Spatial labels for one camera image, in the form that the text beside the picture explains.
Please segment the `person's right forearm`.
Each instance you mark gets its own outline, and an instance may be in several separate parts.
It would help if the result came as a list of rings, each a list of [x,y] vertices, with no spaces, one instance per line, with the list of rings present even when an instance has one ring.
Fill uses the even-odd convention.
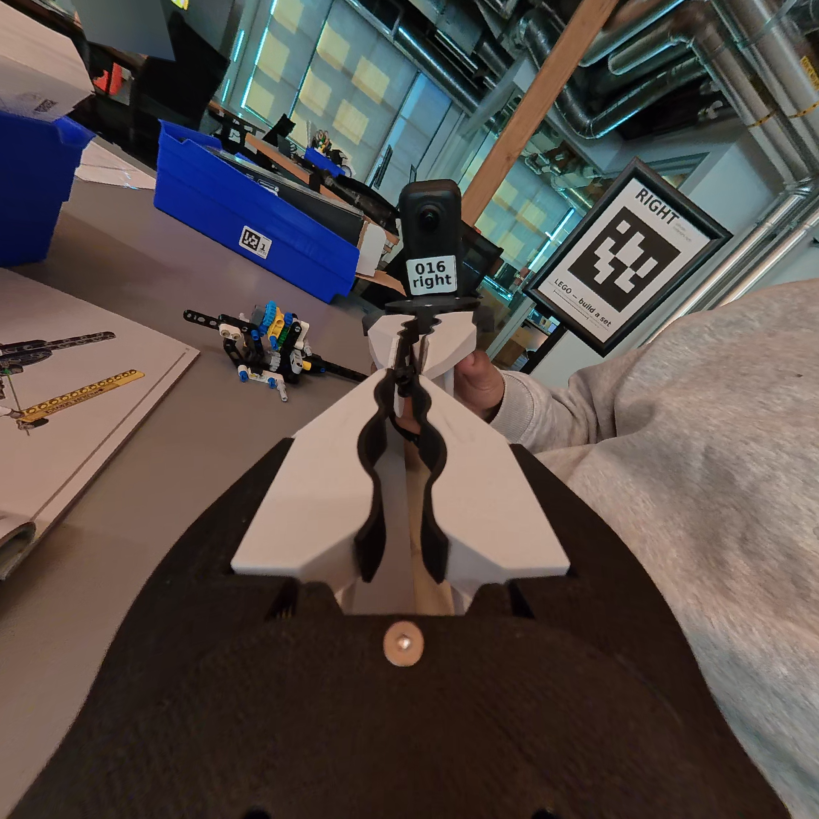
[[[503,379],[491,425],[631,549],[754,763],[817,817],[817,279],[679,319],[565,388]]]

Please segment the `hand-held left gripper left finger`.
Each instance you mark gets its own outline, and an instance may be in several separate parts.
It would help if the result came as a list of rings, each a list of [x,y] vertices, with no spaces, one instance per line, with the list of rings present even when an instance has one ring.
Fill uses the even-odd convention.
[[[372,581],[363,581],[354,552],[374,491],[357,441],[378,410],[374,390],[385,375],[379,370],[369,376],[292,439],[282,440],[288,452],[231,559],[234,573],[319,581],[343,609],[400,608],[401,438],[391,428],[374,467],[386,543]]]

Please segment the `grey wall pipes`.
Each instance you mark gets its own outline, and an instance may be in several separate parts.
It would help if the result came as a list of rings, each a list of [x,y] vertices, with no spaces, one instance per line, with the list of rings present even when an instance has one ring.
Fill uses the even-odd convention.
[[[711,267],[709,275],[650,333],[641,345],[652,342],[675,320],[703,309],[725,281],[741,272],[755,255],[779,234],[783,225],[788,224],[801,212],[814,196],[816,189],[817,175],[796,183],[786,184],[772,203],[761,212],[752,228],[743,235],[740,241],[735,243],[732,251],[724,256],[719,264]]]

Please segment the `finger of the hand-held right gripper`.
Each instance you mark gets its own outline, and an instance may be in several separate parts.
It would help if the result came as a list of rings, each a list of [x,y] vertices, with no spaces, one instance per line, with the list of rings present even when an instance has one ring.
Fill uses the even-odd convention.
[[[476,350],[473,312],[449,312],[434,319],[430,330],[419,337],[418,372],[454,396],[455,366]]]
[[[407,314],[385,314],[378,318],[368,330],[368,343],[376,372],[368,382],[378,384],[385,377],[387,370],[398,373],[408,365],[409,353],[403,341],[404,324],[410,322]]]

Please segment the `white paper sheet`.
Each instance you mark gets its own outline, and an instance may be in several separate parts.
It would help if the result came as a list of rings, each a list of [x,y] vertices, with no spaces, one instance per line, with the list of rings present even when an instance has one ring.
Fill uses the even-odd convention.
[[[156,188],[155,176],[96,141],[91,141],[83,150],[75,179],[123,189],[153,191]]]

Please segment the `metal ceiling ducts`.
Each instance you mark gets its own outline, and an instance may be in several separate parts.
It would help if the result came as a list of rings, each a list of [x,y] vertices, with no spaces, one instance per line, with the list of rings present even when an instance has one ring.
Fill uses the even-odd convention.
[[[363,2],[456,106],[424,160],[456,179],[508,123],[579,2]],[[523,149],[577,194],[590,144],[736,118],[786,181],[817,171],[817,2],[619,2]]]

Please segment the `partly built lego model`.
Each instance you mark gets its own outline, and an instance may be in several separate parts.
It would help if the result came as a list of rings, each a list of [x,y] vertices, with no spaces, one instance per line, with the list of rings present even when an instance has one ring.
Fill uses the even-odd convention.
[[[250,318],[186,310],[183,319],[219,333],[240,381],[269,387],[282,403],[288,402],[288,387],[306,377],[333,375],[352,383],[367,378],[313,352],[308,338],[310,324],[295,313],[283,311],[274,301],[257,306]]]

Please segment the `blue plastic bin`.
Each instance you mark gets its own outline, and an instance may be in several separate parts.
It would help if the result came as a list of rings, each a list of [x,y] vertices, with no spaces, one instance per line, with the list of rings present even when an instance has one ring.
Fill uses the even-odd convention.
[[[264,186],[220,153],[217,138],[161,120],[155,207],[322,302],[348,295],[356,241],[286,201],[281,182]]]
[[[67,116],[1,114],[1,266],[43,261],[94,132]]]

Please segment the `small blue bin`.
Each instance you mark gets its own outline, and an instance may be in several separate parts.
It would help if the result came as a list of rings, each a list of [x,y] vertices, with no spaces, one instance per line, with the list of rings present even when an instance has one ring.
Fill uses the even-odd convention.
[[[311,163],[318,169],[325,171],[337,178],[339,176],[351,178],[352,171],[349,166],[343,166],[334,161],[331,157],[326,156],[321,151],[315,148],[307,148],[304,153],[306,162]]]

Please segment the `brown cardboard box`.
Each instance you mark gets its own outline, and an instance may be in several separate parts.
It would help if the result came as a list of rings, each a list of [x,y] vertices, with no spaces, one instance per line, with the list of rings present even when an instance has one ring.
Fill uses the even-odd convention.
[[[404,287],[400,280],[386,271],[386,267],[399,255],[403,247],[400,230],[394,235],[366,218],[358,240],[360,258],[355,269],[355,283],[381,285],[404,296]]]

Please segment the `person's right hand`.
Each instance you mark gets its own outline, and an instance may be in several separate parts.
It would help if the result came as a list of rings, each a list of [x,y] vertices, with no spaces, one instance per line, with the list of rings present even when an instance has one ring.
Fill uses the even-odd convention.
[[[504,400],[505,381],[485,351],[475,350],[456,364],[454,395],[486,423],[496,417]]]

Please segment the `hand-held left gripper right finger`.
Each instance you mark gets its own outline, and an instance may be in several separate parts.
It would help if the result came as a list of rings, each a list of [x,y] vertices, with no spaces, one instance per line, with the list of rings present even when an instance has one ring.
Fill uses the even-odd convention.
[[[564,576],[569,558],[506,439],[423,375],[411,398],[429,472],[422,556],[435,582],[472,600],[485,585]]]

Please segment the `lego instruction booklet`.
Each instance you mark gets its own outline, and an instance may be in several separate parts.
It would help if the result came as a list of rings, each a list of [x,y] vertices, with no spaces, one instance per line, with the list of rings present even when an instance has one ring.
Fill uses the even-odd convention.
[[[21,274],[1,279],[4,581],[199,351]]]

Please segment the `black monitor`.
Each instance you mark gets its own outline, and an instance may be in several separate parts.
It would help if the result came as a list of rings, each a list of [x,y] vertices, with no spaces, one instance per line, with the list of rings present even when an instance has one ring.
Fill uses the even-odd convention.
[[[462,222],[459,294],[476,296],[486,278],[492,278],[503,264],[502,249],[474,227]]]

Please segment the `wooden post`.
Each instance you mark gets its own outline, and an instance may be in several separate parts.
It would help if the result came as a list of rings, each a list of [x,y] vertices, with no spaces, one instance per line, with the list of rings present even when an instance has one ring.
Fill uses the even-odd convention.
[[[467,225],[476,224],[616,4],[615,1],[579,4],[468,185],[462,197],[462,219]]]

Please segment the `black framed marker sign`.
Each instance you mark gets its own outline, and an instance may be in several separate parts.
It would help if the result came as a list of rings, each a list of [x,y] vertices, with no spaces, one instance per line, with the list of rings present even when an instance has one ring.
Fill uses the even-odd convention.
[[[606,356],[732,237],[634,157],[525,292]]]

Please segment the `white cardboard box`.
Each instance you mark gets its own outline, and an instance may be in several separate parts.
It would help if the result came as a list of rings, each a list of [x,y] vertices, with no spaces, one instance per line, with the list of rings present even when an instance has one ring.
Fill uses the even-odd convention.
[[[1,112],[42,122],[95,93],[73,41],[1,4]]]

